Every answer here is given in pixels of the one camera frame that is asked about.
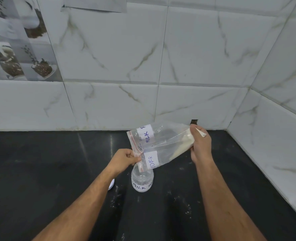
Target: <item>black countertop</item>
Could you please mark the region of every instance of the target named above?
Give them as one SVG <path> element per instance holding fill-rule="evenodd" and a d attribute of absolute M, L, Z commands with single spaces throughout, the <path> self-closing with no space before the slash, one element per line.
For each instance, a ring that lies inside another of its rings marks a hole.
<path fill-rule="evenodd" d="M 296 240 L 296 213 L 225 131 L 210 131 L 227 185 L 267 240 Z M 105 168 L 125 131 L 0 132 L 0 240 L 31 240 Z M 130 166 L 108 191 L 90 240 L 210 240 L 197 173 L 186 152 L 154 169 L 145 193 Z"/>

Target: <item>right hand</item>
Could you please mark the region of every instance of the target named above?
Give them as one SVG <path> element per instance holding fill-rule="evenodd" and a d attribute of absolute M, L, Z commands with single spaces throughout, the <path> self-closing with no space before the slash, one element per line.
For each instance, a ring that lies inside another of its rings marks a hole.
<path fill-rule="evenodd" d="M 205 137 L 202 137 L 197 129 L 206 133 Z M 195 164 L 204 163 L 205 161 L 212 159 L 211 155 L 211 137 L 209 133 L 201 126 L 191 124 L 190 132 L 193 135 L 195 142 L 194 146 L 190 149 L 191 159 Z"/>

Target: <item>label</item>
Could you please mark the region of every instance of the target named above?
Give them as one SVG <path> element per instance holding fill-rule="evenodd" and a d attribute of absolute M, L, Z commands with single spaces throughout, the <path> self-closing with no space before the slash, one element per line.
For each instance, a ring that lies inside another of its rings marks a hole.
<path fill-rule="evenodd" d="M 146 152 L 144 155 L 148 169 L 154 169 L 159 166 L 157 151 Z"/>
<path fill-rule="evenodd" d="M 132 186 L 134 187 L 134 189 L 137 190 L 138 192 L 146 192 L 147 190 L 149 190 L 151 188 L 151 185 L 153 184 L 153 182 L 151 182 L 146 185 L 139 185 L 139 184 L 135 183 L 133 179 L 131 179 L 131 183 L 132 183 Z"/>
<path fill-rule="evenodd" d="M 155 140 L 154 132 L 150 124 L 137 129 L 138 135 L 145 143 L 153 143 Z"/>

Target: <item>plastic zip bag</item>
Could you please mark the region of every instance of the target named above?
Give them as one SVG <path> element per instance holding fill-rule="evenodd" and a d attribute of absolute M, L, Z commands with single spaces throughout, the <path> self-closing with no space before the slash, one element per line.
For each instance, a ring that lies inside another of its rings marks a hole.
<path fill-rule="evenodd" d="M 152 123 L 127 132 L 139 172 L 162 166 L 190 149 L 194 143 L 189 126 L 181 123 Z"/>

